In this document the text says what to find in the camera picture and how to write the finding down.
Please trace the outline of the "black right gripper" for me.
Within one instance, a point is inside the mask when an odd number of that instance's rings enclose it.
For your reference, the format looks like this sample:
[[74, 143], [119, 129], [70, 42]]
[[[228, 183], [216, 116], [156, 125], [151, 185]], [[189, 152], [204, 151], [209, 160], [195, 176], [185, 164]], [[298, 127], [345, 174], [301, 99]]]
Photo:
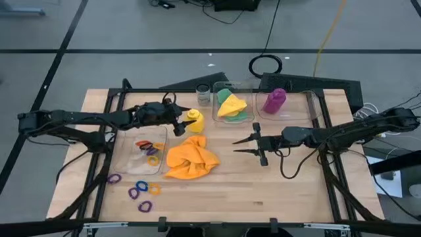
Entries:
[[257, 149], [236, 149], [234, 152], [251, 153], [255, 156], [259, 156], [260, 165], [263, 167], [268, 166], [268, 159], [265, 154], [266, 151], [273, 152], [279, 157], [284, 157], [284, 154], [280, 150], [281, 136], [261, 136], [260, 124], [258, 122], [253, 123], [253, 131], [255, 133], [250, 134], [245, 139], [234, 142], [233, 145], [255, 140], [257, 142]]

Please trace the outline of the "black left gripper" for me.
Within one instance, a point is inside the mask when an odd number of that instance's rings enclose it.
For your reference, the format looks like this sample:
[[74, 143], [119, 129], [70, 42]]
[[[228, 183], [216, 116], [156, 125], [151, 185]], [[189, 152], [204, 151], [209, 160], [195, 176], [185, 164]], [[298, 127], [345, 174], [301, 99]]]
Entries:
[[174, 135], [181, 136], [185, 133], [186, 126], [196, 122], [196, 120], [187, 120], [179, 123], [178, 117], [190, 108], [172, 102], [150, 102], [134, 108], [132, 125], [136, 128], [172, 124]]

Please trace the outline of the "yellow plastic water bottle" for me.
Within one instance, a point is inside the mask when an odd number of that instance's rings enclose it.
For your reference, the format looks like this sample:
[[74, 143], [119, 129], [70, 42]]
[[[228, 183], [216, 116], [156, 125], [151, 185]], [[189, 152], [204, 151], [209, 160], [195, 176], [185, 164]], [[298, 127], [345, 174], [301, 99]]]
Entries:
[[187, 126], [187, 129], [193, 133], [201, 133], [205, 127], [205, 118], [197, 109], [190, 109], [187, 112], [185, 121], [193, 121]]

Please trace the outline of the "pale yellow cloth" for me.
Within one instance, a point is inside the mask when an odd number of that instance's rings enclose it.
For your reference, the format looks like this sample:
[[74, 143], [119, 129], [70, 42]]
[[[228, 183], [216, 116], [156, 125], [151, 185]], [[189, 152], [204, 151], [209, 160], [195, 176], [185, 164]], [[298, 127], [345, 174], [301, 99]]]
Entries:
[[236, 95], [230, 94], [222, 97], [221, 105], [217, 112], [218, 117], [234, 117], [247, 107], [244, 99], [239, 99]]

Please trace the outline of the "green microfiber cloth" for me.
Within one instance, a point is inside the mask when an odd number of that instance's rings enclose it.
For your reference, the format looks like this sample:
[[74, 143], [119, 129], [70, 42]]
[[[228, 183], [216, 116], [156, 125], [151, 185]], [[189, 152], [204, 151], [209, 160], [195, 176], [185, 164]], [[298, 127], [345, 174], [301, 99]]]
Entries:
[[[223, 89], [223, 90], [220, 90], [217, 93], [217, 100], [218, 100], [219, 108], [220, 108], [220, 105], [222, 103], [221, 102], [222, 97], [228, 97], [230, 94], [233, 94], [233, 93], [229, 89]], [[243, 120], [245, 120], [248, 117], [247, 112], [246, 112], [246, 108], [244, 110], [242, 110], [242, 112], [240, 112], [239, 114], [237, 114], [234, 117], [219, 117], [219, 118], [223, 118], [223, 119], [227, 120], [228, 122], [239, 122], [239, 121], [243, 121]]]

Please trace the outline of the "pink plastic water bottle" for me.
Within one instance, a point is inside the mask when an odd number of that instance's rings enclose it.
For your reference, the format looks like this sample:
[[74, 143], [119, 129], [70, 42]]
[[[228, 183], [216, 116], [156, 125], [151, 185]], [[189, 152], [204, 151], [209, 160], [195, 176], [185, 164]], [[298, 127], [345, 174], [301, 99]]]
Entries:
[[287, 99], [286, 94], [286, 91], [282, 88], [274, 89], [266, 98], [262, 110], [269, 114], [277, 113]]

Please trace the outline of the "clear glass jar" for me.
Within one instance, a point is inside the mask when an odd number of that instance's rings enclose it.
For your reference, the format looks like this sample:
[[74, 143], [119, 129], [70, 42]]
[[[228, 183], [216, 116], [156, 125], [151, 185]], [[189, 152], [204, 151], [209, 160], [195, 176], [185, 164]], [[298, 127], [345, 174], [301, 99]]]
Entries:
[[197, 102], [200, 106], [207, 106], [211, 102], [211, 89], [207, 84], [199, 84], [196, 87]]

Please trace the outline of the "clear plastic bin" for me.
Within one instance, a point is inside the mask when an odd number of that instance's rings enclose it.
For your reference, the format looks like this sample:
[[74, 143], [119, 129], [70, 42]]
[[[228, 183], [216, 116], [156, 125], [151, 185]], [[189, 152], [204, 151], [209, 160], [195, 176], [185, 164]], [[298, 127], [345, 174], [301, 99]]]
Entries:
[[319, 98], [312, 91], [287, 93], [287, 99], [275, 114], [269, 114], [262, 110], [269, 93], [259, 92], [255, 94], [254, 103], [257, 114], [261, 119], [273, 121], [287, 120], [313, 120], [322, 115]]
[[[223, 118], [218, 118], [217, 112], [219, 109], [219, 104], [217, 100], [217, 93], [220, 90], [229, 89], [233, 94], [238, 96], [240, 99], [246, 100], [248, 104], [246, 108], [246, 112], [248, 117], [239, 122], [228, 122]], [[212, 105], [212, 119], [217, 123], [219, 126], [229, 127], [229, 126], [244, 126], [245, 123], [253, 122], [255, 119], [254, 116], [254, 108], [253, 108], [253, 85], [250, 81], [244, 82], [215, 82], [212, 86], [212, 93], [213, 93], [213, 105]]]
[[163, 126], [133, 128], [126, 132], [119, 132], [113, 155], [113, 170], [121, 174], [130, 175], [154, 175], [161, 172], [164, 150], [155, 154], [161, 163], [152, 167], [147, 164], [145, 150], [140, 150], [136, 142], [141, 140], [164, 142], [166, 149], [167, 129]]

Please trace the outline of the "orange microfiber cloth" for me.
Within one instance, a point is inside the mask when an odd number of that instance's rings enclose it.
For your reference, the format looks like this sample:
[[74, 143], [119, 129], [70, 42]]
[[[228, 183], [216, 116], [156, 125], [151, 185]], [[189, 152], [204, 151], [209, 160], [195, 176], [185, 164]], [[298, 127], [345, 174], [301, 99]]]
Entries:
[[206, 148], [207, 138], [203, 135], [190, 136], [180, 145], [168, 150], [165, 177], [191, 180], [207, 175], [219, 166], [220, 159]]

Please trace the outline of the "black equipment box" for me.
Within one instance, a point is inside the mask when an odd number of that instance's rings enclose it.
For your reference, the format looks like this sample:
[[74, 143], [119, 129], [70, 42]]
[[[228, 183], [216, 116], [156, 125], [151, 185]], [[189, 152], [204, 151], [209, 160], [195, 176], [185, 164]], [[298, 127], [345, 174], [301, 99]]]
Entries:
[[214, 10], [218, 11], [255, 11], [261, 0], [214, 0]]

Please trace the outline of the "grey table leg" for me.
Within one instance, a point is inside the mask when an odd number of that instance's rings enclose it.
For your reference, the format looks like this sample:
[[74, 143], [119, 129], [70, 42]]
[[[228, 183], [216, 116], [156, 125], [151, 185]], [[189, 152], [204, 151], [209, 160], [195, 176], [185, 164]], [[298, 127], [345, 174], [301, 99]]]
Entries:
[[45, 16], [45, 11], [41, 8], [13, 7], [6, 0], [0, 0], [0, 13], [5, 14], [37, 14]]

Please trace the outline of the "black aluminium frame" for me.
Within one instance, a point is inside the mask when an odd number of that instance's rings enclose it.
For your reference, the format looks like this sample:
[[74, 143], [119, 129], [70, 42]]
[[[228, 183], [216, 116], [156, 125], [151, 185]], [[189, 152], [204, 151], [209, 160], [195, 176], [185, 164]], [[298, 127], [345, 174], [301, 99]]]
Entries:
[[[180, 90], [166, 90], [162, 88], [158, 89], [141, 89], [133, 88], [129, 81], [125, 78], [122, 81], [121, 88], [110, 88], [107, 94], [107, 100], [104, 106], [104, 113], [108, 113], [111, 109], [111, 103], [115, 96], [118, 96], [118, 105], [116, 110], [121, 111], [124, 105], [124, 101], [128, 93], [173, 93], [174, 100], [176, 93], [193, 93], [194, 90], [189, 89], [180, 89]], [[35, 221], [35, 222], [25, 222], [25, 223], [7, 223], [0, 224], [0, 230], [7, 232], [11, 236], [15, 237], [31, 237], [38, 236], [43, 234], [52, 234], [56, 232], [77, 232], [82, 231], [83, 225], [85, 223], [101, 223], [104, 221], [98, 221], [103, 196], [105, 193], [105, 187], [107, 183], [107, 177], [109, 168], [111, 167], [112, 153], [114, 150], [114, 145], [116, 142], [116, 129], [112, 129], [112, 132], [115, 132], [114, 140], [109, 143], [109, 150], [105, 154], [105, 160], [99, 174], [94, 177], [94, 170], [96, 170], [97, 160], [99, 155], [93, 153], [91, 158], [91, 164], [87, 170], [86, 183], [83, 188], [82, 193], [69, 205], [60, 215], [52, 219], [46, 219], [45, 221]], [[3, 170], [0, 173], [0, 194], [3, 192], [3, 188], [9, 179], [9, 176], [12, 172], [12, 169], [17, 161], [17, 158], [21, 152], [21, 149], [26, 141], [26, 136], [20, 134], [18, 139], [9, 154]], [[375, 217], [372, 213], [365, 208], [357, 198], [351, 194], [349, 191], [348, 183], [345, 181], [345, 170], [341, 164], [340, 153], [334, 153], [333, 159], [338, 176], [335, 176], [329, 167], [327, 160], [327, 149], [320, 150], [320, 160], [322, 162], [322, 170], [324, 175], [324, 180], [326, 181], [327, 192], [330, 202], [330, 208], [334, 216], [334, 221], [332, 224], [346, 224], [350, 226], [351, 234], [354, 233], [355, 236], [360, 236], [361, 232], [372, 233], [372, 234], [382, 234], [387, 236], [402, 237], [406, 234], [416, 234], [417, 231], [421, 233], [421, 224], [405, 224], [405, 223], [392, 223], [387, 220], [381, 220]], [[93, 208], [93, 217], [84, 218], [79, 217], [79, 209], [83, 207], [83, 211], [86, 210], [86, 204], [88, 201], [89, 195], [96, 189], [98, 186], [97, 197], [94, 203]], [[340, 217], [339, 204], [337, 203], [336, 194], [334, 192], [336, 188], [341, 195], [343, 196], [345, 207], [351, 211], [347, 211], [350, 219], [342, 219]], [[358, 221], [356, 218], [355, 212], [358, 212], [365, 221]], [[288, 228], [304, 228], [303, 223], [285, 223], [278, 220], [278, 228], [288, 227]], [[128, 222], [128, 227], [157, 227], [157, 222]], [[257, 223], [234, 223], [234, 222], [170, 222], [166, 217], [166, 225], [169, 228], [172, 227], [190, 227], [190, 228], [209, 228], [211, 226], [221, 226], [222, 228], [231, 228], [231, 226], [246, 226], [251, 228], [270, 228], [270, 219], [268, 222], [257, 222]]]

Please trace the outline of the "silver aluminium rail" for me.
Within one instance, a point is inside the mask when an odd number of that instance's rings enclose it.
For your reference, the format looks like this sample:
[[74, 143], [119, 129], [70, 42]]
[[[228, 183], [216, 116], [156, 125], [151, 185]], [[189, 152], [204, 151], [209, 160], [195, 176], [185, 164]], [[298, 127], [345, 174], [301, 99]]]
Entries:
[[128, 222], [85, 223], [83, 229], [128, 227]]
[[332, 223], [303, 223], [304, 228], [316, 228], [324, 230], [340, 230], [350, 231], [350, 226], [346, 224], [332, 224]]

